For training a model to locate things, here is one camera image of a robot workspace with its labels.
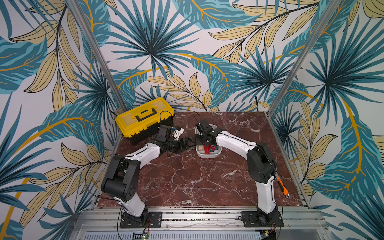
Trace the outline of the white plastic storage box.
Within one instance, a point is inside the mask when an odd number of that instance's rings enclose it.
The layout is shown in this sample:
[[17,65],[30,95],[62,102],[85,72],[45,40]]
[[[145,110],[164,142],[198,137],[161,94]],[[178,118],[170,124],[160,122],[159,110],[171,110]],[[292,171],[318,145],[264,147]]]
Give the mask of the white plastic storage box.
[[220,155],[222,147],[218,145],[203,145],[202,135],[200,134],[198,127],[195,127],[195,150],[200,158],[213,159]]

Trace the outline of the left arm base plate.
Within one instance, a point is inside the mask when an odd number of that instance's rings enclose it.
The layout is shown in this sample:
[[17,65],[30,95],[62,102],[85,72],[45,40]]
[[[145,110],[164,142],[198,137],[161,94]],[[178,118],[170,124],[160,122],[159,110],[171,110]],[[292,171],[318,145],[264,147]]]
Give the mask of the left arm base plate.
[[162,212],[144,211],[140,217],[129,215],[125,211],[121,214],[121,229],[159,229],[162,225]]

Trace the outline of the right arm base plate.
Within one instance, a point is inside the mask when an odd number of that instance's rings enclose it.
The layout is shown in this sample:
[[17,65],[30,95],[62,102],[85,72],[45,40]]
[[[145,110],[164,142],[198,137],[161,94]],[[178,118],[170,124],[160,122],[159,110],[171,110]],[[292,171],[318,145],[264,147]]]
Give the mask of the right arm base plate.
[[241,219],[245,228],[279,228],[284,226],[283,218],[279,211],[265,214],[262,211],[243,211]]

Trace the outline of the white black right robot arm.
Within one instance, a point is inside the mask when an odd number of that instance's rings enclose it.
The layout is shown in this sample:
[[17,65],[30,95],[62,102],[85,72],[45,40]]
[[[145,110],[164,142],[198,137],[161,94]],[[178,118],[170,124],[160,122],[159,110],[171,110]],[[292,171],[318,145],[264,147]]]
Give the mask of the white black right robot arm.
[[198,145],[215,145],[226,148],[247,161],[248,172],[256,182],[258,194],[258,210],[264,215],[277,211],[274,184],[277,162],[271,149],[265,142],[250,142],[236,137],[229,132],[208,126],[197,126],[196,140]]

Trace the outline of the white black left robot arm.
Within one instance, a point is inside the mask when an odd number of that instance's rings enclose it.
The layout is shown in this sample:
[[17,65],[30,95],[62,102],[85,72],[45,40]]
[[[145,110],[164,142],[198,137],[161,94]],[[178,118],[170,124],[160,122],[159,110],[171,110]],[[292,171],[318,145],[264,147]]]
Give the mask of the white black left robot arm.
[[146,204],[137,194],[141,168],[164,153],[176,154],[190,147],[187,138],[178,141],[152,141],[134,153],[125,156],[115,155],[109,163],[101,190],[118,201],[128,215],[141,217],[146,209]]

